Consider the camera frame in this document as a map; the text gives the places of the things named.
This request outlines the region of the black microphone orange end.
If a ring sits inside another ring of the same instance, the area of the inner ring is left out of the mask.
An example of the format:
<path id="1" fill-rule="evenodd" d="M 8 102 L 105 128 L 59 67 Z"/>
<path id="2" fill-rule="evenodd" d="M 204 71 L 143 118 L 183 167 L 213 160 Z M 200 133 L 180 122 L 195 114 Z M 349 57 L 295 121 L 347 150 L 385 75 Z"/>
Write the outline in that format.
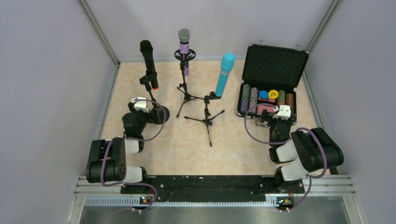
<path id="1" fill-rule="evenodd" d="M 153 47 L 149 40 L 143 40 L 140 42 L 140 52 L 142 53 L 146 65 L 145 81 L 146 83 L 150 82 L 151 87 L 154 90 L 157 90 L 159 88 L 157 72 L 153 59 Z"/>

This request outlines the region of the black tripod shock-mount stand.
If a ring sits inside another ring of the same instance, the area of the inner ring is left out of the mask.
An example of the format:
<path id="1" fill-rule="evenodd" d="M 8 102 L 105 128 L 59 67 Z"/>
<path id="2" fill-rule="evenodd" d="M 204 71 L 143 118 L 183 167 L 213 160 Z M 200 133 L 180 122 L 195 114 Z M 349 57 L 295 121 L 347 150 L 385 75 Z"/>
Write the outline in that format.
<path id="1" fill-rule="evenodd" d="M 179 118 L 181 110 L 186 103 L 196 100 L 196 99 L 204 100 L 204 98 L 191 95 L 188 92 L 188 86 L 187 86 L 187 82 L 186 82 L 186 77 L 189 74 L 189 61 L 193 60 L 196 57 L 195 51 L 192 49 L 189 49 L 187 52 L 185 52 L 181 49 L 178 49 L 174 52 L 174 57 L 180 62 L 180 70 L 181 70 L 182 78 L 183 78 L 183 82 L 180 83 L 179 86 L 177 87 L 177 89 L 180 92 L 182 92 L 184 95 L 183 102 L 180 106 L 180 109 L 179 109 L 177 115 L 176 115 L 176 118 Z"/>

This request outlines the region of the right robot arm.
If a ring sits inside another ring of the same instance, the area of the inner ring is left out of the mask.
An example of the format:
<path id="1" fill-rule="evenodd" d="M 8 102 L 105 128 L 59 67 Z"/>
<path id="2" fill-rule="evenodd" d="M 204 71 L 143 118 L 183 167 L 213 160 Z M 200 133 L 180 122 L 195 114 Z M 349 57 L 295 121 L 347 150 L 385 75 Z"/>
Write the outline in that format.
<path id="1" fill-rule="evenodd" d="M 281 105 L 273 112 L 260 106 L 258 112 L 260 121 L 269 127 L 270 158 L 280 165 L 274 175 L 277 184 L 292 183 L 319 169 L 326 171 L 343 164 L 343 152 L 323 128 L 291 131 L 296 118 L 290 106 Z"/>

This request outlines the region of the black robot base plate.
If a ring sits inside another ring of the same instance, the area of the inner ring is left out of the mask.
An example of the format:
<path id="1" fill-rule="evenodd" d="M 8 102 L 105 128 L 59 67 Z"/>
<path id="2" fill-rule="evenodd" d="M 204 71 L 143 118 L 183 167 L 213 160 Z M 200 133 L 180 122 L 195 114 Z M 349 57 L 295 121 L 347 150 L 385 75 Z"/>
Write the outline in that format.
<path id="1" fill-rule="evenodd" d="M 304 193 L 302 180 L 284 182 L 273 175 L 148 175 L 143 186 L 127 185 L 122 194 L 157 194 L 156 202 L 264 202 L 269 194 Z"/>

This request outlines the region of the purple glitter microphone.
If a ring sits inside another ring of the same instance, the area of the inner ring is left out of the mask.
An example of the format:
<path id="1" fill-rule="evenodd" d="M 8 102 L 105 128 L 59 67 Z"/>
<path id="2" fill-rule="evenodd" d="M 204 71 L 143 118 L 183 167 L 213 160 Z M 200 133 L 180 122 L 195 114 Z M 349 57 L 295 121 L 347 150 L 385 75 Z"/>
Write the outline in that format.
<path id="1" fill-rule="evenodd" d="M 189 75 L 189 53 L 190 53 L 190 31 L 186 28 L 179 30 L 178 38 L 179 38 L 179 50 L 184 62 L 184 76 Z"/>

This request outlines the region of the black round-base mic stand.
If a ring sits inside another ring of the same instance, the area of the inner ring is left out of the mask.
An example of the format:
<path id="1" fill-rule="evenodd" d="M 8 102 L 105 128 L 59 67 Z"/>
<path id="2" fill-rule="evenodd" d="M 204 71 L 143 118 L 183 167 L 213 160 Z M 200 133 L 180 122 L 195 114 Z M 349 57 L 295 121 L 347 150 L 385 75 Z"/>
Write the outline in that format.
<path id="1" fill-rule="evenodd" d="M 146 74 L 142 76 L 139 81 L 140 84 L 145 86 L 152 100 L 153 109 L 149 112 L 150 119 L 152 120 L 151 123 L 160 125 L 167 122 L 170 118 L 169 109 L 165 106 L 160 107 L 156 104 L 156 100 L 152 94 L 152 90 L 158 88 L 157 73 L 146 71 Z"/>

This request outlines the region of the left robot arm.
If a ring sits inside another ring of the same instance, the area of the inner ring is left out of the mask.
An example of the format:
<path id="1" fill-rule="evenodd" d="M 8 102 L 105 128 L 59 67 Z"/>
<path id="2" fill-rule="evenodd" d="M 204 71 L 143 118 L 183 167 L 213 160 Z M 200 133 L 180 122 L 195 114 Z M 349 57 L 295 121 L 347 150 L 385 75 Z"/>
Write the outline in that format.
<path id="1" fill-rule="evenodd" d="M 170 112 L 167 107 L 143 97 L 131 99 L 128 107 L 129 112 L 122 117 L 122 136 L 92 141 L 85 172 L 89 183 L 113 186 L 145 179 L 144 168 L 127 165 L 126 156 L 142 152 L 147 142 L 143 137 L 146 125 L 155 124 L 163 128 Z"/>

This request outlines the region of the teal toy microphone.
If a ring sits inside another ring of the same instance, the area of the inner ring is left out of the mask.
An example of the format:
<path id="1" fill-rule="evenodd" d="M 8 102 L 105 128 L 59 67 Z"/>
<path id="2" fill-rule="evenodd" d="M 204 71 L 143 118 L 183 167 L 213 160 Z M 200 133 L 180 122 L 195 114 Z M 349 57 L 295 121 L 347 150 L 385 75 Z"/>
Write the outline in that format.
<path id="1" fill-rule="evenodd" d="M 222 97 L 230 72 L 235 63 L 235 56 L 232 53 L 225 53 L 220 63 L 220 73 L 215 89 L 215 96 Z"/>

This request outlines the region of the black tripod stand with clip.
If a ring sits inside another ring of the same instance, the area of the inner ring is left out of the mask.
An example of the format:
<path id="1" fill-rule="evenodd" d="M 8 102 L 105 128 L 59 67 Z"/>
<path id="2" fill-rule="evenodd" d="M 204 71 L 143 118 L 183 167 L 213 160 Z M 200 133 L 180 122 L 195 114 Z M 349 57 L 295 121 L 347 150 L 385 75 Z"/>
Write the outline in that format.
<path id="1" fill-rule="evenodd" d="M 217 96 L 214 91 L 210 92 L 209 95 L 205 95 L 204 96 L 204 103 L 205 103 L 205 108 L 204 108 L 204 116 L 205 116 L 205 118 L 204 119 L 197 119 L 197 118 L 191 118 L 191 117 L 188 117 L 188 116 L 184 116 L 185 119 L 202 122 L 206 126 L 210 147 L 212 147 L 212 137 L 211 137 L 211 133 L 210 133 L 209 127 L 213 125 L 213 120 L 215 118 L 217 118 L 219 115 L 221 115 L 221 114 L 223 114 L 225 112 L 225 110 L 222 110 L 221 112 L 217 113 L 214 116 L 211 115 L 211 113 L 209 111 L 209 108 L 208 108 L 208 105 L 210 104 L 211 100 L 218 100 L 218 99 L 221 99 L 221 97 Z"/>

